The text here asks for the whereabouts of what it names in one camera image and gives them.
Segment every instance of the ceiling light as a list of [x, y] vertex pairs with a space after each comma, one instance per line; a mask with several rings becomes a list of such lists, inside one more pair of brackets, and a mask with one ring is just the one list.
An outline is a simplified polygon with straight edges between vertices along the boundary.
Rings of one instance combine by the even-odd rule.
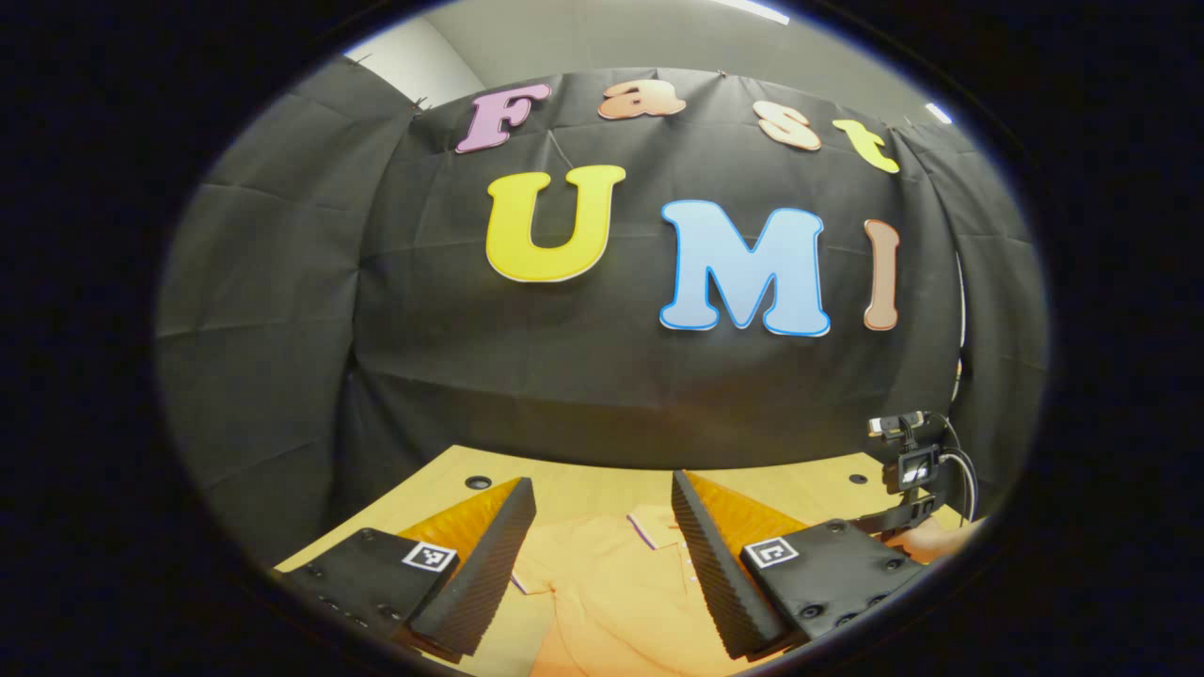
[[954, 123], [954, 120], [949, 119], [949, 116], [945, 114], [945, 111], [942, 111], [940, 108], [938, 108], [936, 104], [928, 104], [928, 105], [925, 106], [925, 108], [928, 108], [928, 112], [932, 113], [933, 116], [936, 116], [938, 120], [940, 120], [940, 122], [943, 122], [945, 124], [952, 124]]
[[762, 7], [756, 2], [749, 2], [749, 0], [713, 0], [720, 5], [727, 5], [728, 7], [736, 7], [737, 10], [744, 10], [745, 12], [754, 13], [759, 17], [765, 17], [771, 22], [778, 22], [781, 25], [790, 23], [790, 17], [780, 12], [774, 12], [769, 7]]

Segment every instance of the black fabric backdrop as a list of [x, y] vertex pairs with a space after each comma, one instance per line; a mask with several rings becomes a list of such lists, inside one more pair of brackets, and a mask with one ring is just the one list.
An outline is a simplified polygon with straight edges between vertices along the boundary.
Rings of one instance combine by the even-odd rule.
[[[606, 120], [610, 84], [669, 81], [687, 107]], [[342, 59], [268, 110], [184, 216], [161, 296], [169, 422], [216, 512], [275, 564], [461, 443], [625, 467], [763, 466], [864, 451], [866, 419], [949, 411], [998, 496], [1019, 467], [1047, 353], [1039, 267], [990, 163], [937, 125], [887, 129], [797, 90], [715, 72], [619, 69], [550, 76], [501, 147], [452, 151], [468, 96], [411, 119], [409, 102]], [[514, 83], [504, 88], [518, 87]], [[752, 102], [802, 111], [818, 153], [768, 139]], [[833, 119], [879, 134], [901, 171], [857, 155]], [[497, 275], [484, 253], [488, 184], [544, 171], [532, 239], [572, 232], [577, 166], [614, 164], [610, 241], [557, 284]], [[819, 239], [822, 337], [719, 326], [674, 331], [675, 235], [661, 207], [710, 200], [748, 242], [803, 208]], [[899, 324], [862, 324], [868, 218], [895, 226]], [[718, 294], [712, 288], [713, 302]], [[772, 301], [765, 299], [762, 308]]]

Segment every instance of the letter m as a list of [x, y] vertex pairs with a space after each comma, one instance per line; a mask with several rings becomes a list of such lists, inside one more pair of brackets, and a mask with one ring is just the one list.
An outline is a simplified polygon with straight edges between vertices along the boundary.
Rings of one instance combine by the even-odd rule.
[[777, 210], [749, 249], [724, 210], [704, 200], [678, 200], [661, 214], [677, 229], [678, 260], [673, 302], [661, 308], [669, 329], [703, 331], [719, 324], [708, 302], [708, 276], [736, 326], [752, 322], [769, 283], [773, 306], [765, 326], [774, 334], [822, 336], [831, 322], [820, 304], [816, 243], [824, 222], [802, 210]]

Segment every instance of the yellow letter u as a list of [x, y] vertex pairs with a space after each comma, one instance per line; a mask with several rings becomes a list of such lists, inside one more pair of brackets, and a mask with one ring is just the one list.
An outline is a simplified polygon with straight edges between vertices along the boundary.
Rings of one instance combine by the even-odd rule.
[[489, 184], [494, 211], [485, 234], [485, 257], [503, 277], [518, 282], [561, 282], [594, 267], [610, 237], [610, 193], [627, 176], [622, 167], [592, 165], [569, 171], [577, 186], [573, 236], [560, 247], [536, 247], [531, 219], [536, 195], [551, 177], [542, 171], [512, 173]]

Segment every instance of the wooden table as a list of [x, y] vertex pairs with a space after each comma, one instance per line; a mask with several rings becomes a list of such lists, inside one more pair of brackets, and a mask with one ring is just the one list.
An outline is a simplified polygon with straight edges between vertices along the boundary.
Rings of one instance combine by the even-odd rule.
[[[898, 496], [889, 495], [883, 485], [881, 464], [863, 453], [697, 473], [807, 524], [837, 517], [852, 519], [898, 505]], [[537, 510], [532, 528], [586, 516], [625, 516], [637, 505], [668, 506], [672, 484], [672, 472], [667, 470], [592, 467], [450, 447], [276, 569], [291, 571], [365, 526], [401, 531], [476, 494], [465, 485], [465, 479], [473, 475], [489, 477], [494, 484], [530, 477]], [[862, 475], [867, 482], [854, 484], [850, 475]], [[946, 529], [957, 526], [957, 513], [948, 506], [937, 511], [936, 518]], [[477, 655], [464, 657], [452, 667], [479, 677], [526, 677], [551, 618], [551, 595], [526, 596], [510, 584]], [[431, 655], [427, 658], [450, 665]]]

